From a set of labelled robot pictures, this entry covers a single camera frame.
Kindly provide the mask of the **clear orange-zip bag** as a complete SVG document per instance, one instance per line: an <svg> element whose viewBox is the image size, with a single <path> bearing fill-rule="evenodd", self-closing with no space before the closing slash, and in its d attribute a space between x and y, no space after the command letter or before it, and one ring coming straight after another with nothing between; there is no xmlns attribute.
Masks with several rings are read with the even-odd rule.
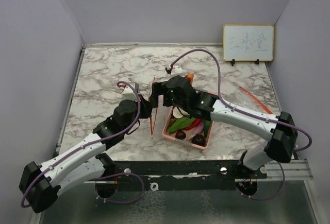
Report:
<svg viewBox="0 0 330 224"><path fill-rule="evenodd" d="M243 87L239 87L238 91L235 93L235 103L243 108L256 112L272 114L272 111L267 106Z"/></svg>
<svg viewBox="0 0 330 224"><path fill-rule="evenodd" d="M149 94L148 94L149 101L152 100L153 84L155 82L156 82L156 77L153 77L153 80L152 80L151 86L150 86L150 91L149 91ZM151 109L151 116L149 117L151 136L153 136L153 134L154 134L155 124L156 124L156 119L157 119L157 112L158 112L158 108L152 108Z"/></svg>

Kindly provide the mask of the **green leaf vegetable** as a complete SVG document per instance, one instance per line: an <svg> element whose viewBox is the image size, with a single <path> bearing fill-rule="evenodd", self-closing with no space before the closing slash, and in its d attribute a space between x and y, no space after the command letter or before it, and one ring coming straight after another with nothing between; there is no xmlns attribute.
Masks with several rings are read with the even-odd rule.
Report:
<svg viewBox="0 0 330 224"><path fill-rule="evenodd" d="M167 127L168 133L176 132L177 130L186 128L190 126L196 119L194 117L188 118L188 117L182 117L179 119L176 119L172 123L170 123Z"/></svg>

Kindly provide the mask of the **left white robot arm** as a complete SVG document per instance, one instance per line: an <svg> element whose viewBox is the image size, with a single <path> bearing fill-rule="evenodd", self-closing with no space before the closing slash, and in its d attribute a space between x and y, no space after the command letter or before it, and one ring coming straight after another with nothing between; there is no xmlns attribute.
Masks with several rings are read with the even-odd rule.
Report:
<svg viewBox="0 0 330 224"><path fill-rule="evenodd" d="M77 145L41 164L27 164L19 183L21 206L40 213L64 192L86 181L131 176L131 172L118 170L106 151L132 134L141 119L151 117L152 109L141 95L125 99Z"/></svg>

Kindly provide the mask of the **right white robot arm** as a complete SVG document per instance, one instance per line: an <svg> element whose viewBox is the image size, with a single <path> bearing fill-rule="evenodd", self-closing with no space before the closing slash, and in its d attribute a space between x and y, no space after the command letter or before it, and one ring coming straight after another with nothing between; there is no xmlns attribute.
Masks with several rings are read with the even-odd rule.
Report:
<svg viewBox="0 0 330 224"><path fill-rule="evenodd" d="M230 124L264 139L262 144L242 154L237 165L242 178L249 178L271 161L291 161L298 133L289 113L276 116L236 106L213 93L197 91L182 76L154 82L150 96L153 108L158 107L159 96L163 97L165 107L176 106L190 117Z"/></svg>

